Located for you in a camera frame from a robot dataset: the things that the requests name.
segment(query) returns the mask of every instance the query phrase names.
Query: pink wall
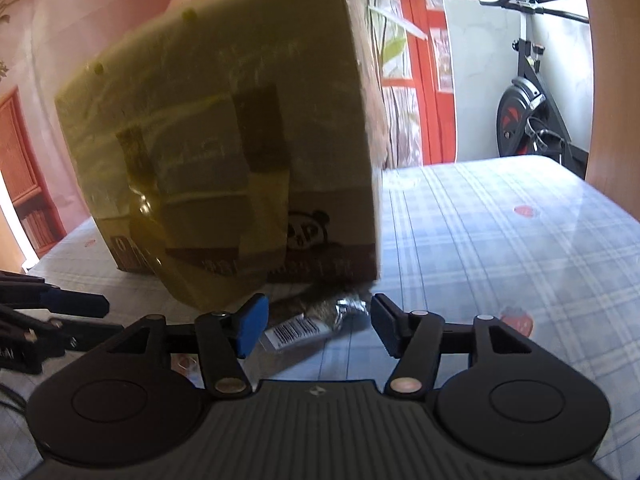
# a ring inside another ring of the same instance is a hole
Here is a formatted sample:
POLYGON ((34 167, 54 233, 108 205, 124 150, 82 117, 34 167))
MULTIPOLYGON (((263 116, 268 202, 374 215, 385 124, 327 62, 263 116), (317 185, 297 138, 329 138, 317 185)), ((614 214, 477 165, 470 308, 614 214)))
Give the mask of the pink wall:
POLYGON ((0 24, 0 57, 10 67, 0 94, 18 85, 35 156, 65 229, 88 211, 66 150, 54 97, 75 70, 127 31, 164 12, 170 0, 20 0, 0 24))

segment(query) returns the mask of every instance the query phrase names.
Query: wooden frame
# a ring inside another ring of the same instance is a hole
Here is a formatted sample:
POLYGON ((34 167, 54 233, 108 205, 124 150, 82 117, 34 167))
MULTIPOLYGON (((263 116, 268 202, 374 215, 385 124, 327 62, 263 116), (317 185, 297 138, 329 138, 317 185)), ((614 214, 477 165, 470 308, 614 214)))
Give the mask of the wooden frame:
POLYGON ((640 220, 639 0, 587 0, 593 127, 587 182, 640 220))
MULTIPOLYGON (((45 209, 48 209, 50 211, 49 219, 53 223, 52 227, 58 231, 57 234, 51 233, 51 235, 53 237, 59 235, 60 239, 62 239, 63 237, 65 237, 66 231, 62 224, 62 220, 60 219, 58 209, 53 203, 49 190, 47 189, 46 182, 44 180, 42 172, 40 171, 40 167, 38 166, 37 158, 33 153, 33 148, 28 137, 28 130, 20 106, 20 94, 18 92, 17 86, 14 86, 6 94, 0 97, 0 108, 4 107, 9 102, 11 104, 12 118, 15 121, 15 127, 17 129, 19 147, 24 154, 27 170, 30 176, 33 177, 33 180, 35 182, 34 186, 31 186, 28 189, 24 190, 17 197, 12 197, 12 205, 14 206, 14 208, 18 209, 21 206, 27 204, 27 202, 31 200, 37 200, 37 198, 40 197, 40 202, 44 203, 45 209)), ((46 254, 47 251, 49 251, 50 248, 52 248, 58 241, 59 240, 56 240, 52 243, 38 247, 38 249, 36 250, 36 254, 38 255, 38 257, 46 254)))

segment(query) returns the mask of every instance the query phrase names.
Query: fabric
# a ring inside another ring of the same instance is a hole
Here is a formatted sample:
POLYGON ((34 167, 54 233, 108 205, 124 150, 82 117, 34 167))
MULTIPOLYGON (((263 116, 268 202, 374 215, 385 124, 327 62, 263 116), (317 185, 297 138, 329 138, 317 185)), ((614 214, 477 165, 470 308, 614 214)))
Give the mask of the fabric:
MULTIPOLYGON (((390 171, 383 185, 382 275, 372 290, 406 311, 426 304, 456 323, 492 314, 530 334, 606 393, 612 420, 596 461, 613 478, 636 480, 640 224, 538 156, 390 171)), ((92 220, 32 273, 63 288, 104 294, 113 322, 161 313, 179 323, 198 315, 154 277, 117 270, 92 220)), ((266 292, 276 299, 297 290, 279 285, 266 292)), ((48 362, 44 376, 73 358, 48 362)), ((281 355, 257 348, 244 368, 254 383, 371 378, 382 387, 395 364, 369 320, 351 319, 325 342, 281 355)), ((444 356, 437 385, 465 367, 466 356, 444 356)), ((0 372, 1 382, 25 395, 41 380, 0 372)), ((15 479, 37 453, 17 416, 0 410, 0 417, 0 463, 10 466, 0 469, 0 479, 15 479)))

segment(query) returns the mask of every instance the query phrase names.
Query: screw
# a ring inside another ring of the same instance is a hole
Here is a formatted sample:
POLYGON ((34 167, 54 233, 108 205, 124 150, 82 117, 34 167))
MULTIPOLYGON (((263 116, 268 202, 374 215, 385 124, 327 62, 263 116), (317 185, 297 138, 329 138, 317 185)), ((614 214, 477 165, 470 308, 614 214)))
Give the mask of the screw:
POLYGON ((24 333, 24 338, 29 342, 29 343, 35 343, 38 340, 38 336, 36 335, 36 333, 30 328, 28 332, 24 333))
POLYGON ((225 377, 216 382, 216 390, 221 394, 239 394, 246 389, 246 384, 243 380, 235 377, 225 377))
POLYGON ((391 389, 399 394, 414 394, 422 389, 422 383, 413 377, 398 377, 391 381, 391 389))

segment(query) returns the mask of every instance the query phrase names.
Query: cardboard box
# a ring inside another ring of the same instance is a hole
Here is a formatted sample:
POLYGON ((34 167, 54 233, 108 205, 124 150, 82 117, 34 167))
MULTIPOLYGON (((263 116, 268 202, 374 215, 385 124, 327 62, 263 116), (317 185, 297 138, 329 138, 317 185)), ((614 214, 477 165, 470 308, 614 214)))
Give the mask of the cardboard box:
POLYGON ((360 0, 193 0, 56 107, 118 266, 203 310, 378 275, 386 119, 360 0))

